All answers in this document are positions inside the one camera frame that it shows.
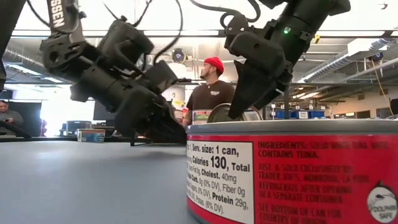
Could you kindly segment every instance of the gray table surface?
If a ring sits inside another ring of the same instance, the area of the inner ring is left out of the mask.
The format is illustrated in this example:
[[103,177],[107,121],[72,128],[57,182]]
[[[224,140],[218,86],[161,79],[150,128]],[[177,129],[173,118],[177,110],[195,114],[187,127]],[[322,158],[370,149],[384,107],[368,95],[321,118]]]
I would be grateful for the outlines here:
[[0,143],[0,223],[196,223],[184,147]]

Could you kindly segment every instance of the red beanie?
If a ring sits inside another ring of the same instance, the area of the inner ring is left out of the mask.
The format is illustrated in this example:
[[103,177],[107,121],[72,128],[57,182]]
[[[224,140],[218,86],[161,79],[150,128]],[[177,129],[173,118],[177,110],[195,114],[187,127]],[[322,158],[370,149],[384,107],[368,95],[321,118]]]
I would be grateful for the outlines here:
[[221,74],[224,73],[224,65],[218,57],[206,58],[205,63],[216,67]]

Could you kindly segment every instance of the man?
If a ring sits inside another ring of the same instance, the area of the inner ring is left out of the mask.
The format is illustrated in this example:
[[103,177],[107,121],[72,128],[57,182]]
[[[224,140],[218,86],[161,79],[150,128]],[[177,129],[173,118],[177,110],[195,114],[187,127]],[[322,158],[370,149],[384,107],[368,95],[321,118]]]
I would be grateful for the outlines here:
[[200,78],[206,84],[197,86],[192,91],[187,103],[188,112],[183,119],[184,126],[192,123],[192,111],[212,110],[222,103],[232,102],[235,90],[230,84],[219,80],[223,72],[224,65],[218,57],[204,61]]
[[[5,100],[0,100],[0,120],[6,121],[16,126],[20,126],[24,123],[22,116],[18,112],[8,109],[8,102],[6,102]],[[0,128],[0,133],[15,135],[15,133],[6,128]]]

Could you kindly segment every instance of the brown t-shirt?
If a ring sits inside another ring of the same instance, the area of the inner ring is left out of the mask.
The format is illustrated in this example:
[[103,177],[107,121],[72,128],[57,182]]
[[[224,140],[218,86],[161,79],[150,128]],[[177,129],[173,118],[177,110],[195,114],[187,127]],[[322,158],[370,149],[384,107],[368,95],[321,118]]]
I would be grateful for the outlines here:
[[231,103],[234,97],[234,88],[221,80],[208,86],[197,86],[189,97],[187,108],[193,110],[212,110],[222,103]]

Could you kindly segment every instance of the red can label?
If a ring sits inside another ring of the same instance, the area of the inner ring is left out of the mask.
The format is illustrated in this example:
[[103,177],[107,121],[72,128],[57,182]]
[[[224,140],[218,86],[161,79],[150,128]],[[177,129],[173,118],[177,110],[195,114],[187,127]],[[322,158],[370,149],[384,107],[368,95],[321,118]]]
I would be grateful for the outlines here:
[[398,223],[398,135],[188,136],[187,200],[209,223]]

